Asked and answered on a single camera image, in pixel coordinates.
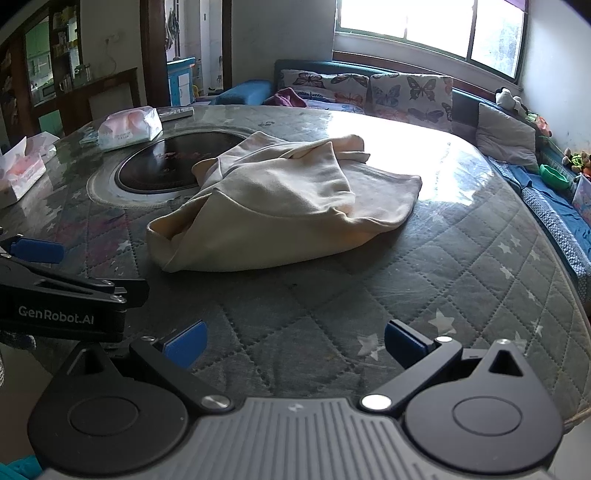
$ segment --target door frame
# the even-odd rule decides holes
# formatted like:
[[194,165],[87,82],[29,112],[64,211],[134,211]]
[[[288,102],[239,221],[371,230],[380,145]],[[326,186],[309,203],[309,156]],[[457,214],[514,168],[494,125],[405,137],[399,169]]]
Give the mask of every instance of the door frame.
[[[153,107],[170,106],[166,68],[164,0],[139,0],[139,34],[146,99]],[[232,88],[232,0],[222,0],[223,89]]]

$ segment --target purple towel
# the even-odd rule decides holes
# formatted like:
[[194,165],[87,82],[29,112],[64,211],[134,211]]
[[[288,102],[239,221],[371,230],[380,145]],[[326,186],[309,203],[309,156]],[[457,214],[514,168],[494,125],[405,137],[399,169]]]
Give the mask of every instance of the purple towel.
[[306,102],[294,92],[291,87],[279,90],[275,95],[265,100],[263,105],[277,105],[277,106],[300,106],[306,107]]

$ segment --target metal screw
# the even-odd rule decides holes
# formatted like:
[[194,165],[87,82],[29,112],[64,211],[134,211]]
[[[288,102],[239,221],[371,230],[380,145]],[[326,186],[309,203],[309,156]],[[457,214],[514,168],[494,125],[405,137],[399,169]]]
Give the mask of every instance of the metal screw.
[[367,410],[381,411],[390,408],[392,400],[386,395],[366,395],[361,399],[361,404]]
[[208,410],[223,410],[230,406],[230,399],[223,395],[206,395],[201,399],[201,405]]

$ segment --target sofa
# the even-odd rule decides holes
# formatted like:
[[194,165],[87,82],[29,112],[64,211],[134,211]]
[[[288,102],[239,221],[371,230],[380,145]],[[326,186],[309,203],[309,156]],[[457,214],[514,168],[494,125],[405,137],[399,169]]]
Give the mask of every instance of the sofa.
[[[277,60],[274,80],[249,80],[219,95],[215,105],[262,105],[278,89],[282,70],[301,70],[320,74],[359,74],[371,77],[375,74],[388,74],[392,71],[373,67],[341,63],[336,61]],[[371,88],[368,88],[368,102],[371,101]],[[518,118],[496,104],[454,88],[452,104],[452,133],[476,145],[476,130],[479,122],[479,108],[483,103],[509,116]],[[546,164],[560,171],[567,178],[574,174],[562,166],[562,154],[540,130],[524,119],[520,121],[535,129],[536,156],[539,164]],[[591,313],[591,229],[571,205],[576,184],[571,183],[564,192],[554,192],[547,187],[538,175],[527,172],[503,162],[502,158],[487,157],[497,172],[514,188],[522,201],[543,227],[559,257],[568,271],[587,313]]]

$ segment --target dark glass turntable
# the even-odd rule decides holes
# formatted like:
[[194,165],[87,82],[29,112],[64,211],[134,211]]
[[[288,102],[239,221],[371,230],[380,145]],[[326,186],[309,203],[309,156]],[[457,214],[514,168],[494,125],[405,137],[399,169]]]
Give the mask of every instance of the dark glass turntable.
[[197,132],[161,140],[125,160],[115,173],[117,185],[133,193],[167,193],[196,187],[191,168],[238,145],[244,137]]

